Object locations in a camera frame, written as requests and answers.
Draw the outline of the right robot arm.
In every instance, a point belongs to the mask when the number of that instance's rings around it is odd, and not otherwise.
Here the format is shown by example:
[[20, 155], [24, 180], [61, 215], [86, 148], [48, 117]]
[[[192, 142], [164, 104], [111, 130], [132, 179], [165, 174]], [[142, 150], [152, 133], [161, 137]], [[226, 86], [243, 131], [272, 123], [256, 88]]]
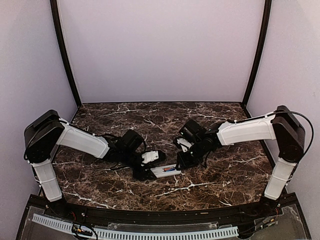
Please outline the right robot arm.
[[180, 136], [174, 140], [174, 144], [180, 149], [176, 169], [206, 166], [208, 155], [224, 146], [275, 140], [279, 149], [278, 160], [260, 202], [255, 205], [255, 213], [266, 217], [274, 210], [283, 189], [310, 149], [309, 145], [305, 145], [306, 131], [297, 116], [304, 117], [303, 114], [280, 105], [275, 111], [265, 115], [217, 122], [209, 129], [190, 119], [179, 130]]

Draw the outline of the white remote control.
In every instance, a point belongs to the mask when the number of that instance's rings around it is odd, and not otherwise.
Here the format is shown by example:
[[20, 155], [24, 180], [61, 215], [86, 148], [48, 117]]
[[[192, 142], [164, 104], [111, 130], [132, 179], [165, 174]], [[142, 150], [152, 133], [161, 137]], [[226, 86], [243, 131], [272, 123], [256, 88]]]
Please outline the white remote control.
[[181, 170], [177, 170], [175, 165], [166, 165], [160, 167], [154, 167], [150, 169], [157, 179], [180, 175]]

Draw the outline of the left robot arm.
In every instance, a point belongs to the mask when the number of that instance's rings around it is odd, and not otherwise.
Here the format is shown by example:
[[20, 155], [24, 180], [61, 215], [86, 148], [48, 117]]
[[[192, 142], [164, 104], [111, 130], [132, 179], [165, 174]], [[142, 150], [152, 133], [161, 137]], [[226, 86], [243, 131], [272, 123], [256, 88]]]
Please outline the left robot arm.
[[46, 199], [51, 202], [51, 210], [60, 218], [67, 218], [71, 208], [62, 200], [52, 164], [55, 148], [65, 147], [106, 162], [121, 163], [131, 168], [133, 176], [140, 181], [156, 178], [151, 168], [161, 159], [161, 152], [147, 150], [144, 138], [132, 129], [122, 136], [94, 134], [69, 123], [52, 109], [29, 124], [23, 136], [23, 158], [33, 168]]

